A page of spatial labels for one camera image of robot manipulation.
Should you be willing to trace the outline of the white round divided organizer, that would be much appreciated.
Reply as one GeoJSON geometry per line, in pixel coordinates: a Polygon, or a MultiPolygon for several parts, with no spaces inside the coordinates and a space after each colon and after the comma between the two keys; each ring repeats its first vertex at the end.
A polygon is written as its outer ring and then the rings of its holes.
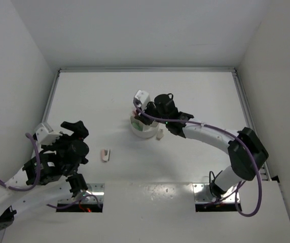
{"type": "Polygon", "coordinates": [[[136,111],[132,111],[130,115],[130,127],[132,132],[143,139],[148,139],[155,136],[159,130],[159,123],[153,122],[151,125],[145,125],[136,119],[136,111]]]}

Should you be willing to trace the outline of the pink highlighter marker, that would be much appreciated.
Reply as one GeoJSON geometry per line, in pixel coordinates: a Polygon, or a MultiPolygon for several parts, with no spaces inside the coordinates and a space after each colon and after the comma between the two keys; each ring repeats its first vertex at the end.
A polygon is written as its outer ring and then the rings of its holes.
{"type": "Polygon", "coordinates": [[[132,115],[136,120],[140,120],[140,113],[136,109],[132,112],[132,115]]]}

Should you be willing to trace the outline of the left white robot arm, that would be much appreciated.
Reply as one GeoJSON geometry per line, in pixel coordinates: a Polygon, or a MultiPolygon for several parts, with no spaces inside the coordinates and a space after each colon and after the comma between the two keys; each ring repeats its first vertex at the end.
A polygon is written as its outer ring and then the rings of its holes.
{"type": "Polygon", "coordinates": [[[58,181],[62,176],[66,177],[72,196],[87,190],[78,168],[88,163],[86,156],[89,147],[84,140],[89,131],[81,120],[75,123],[64,121],[60,126],[72,134],[55,132],[47,123],[40,123],[32,135],[27,133],[34,157],[7,182],[0,179],[0,230],[14,222],[16,210],[12,208],[13,203],[36,188],[58,181]]]}

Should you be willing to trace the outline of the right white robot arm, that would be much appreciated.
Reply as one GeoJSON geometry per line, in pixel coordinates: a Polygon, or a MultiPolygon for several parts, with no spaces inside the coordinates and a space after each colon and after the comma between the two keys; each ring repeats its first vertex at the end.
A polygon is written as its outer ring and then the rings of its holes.
{"type": "Polygon", "coordinates": [[[147,92],[139,90],[133,104],[136,119],[145,125],[164,124],[173,135],[203,142],[229,156],[230,165],[209,183],[209,197],[221,198],[233,185],[253,180],[269,157],[254,130],[220,129],[197,121],[193,115],[177,109],[172,93],[160,94],[152,101],[147,92]]]}

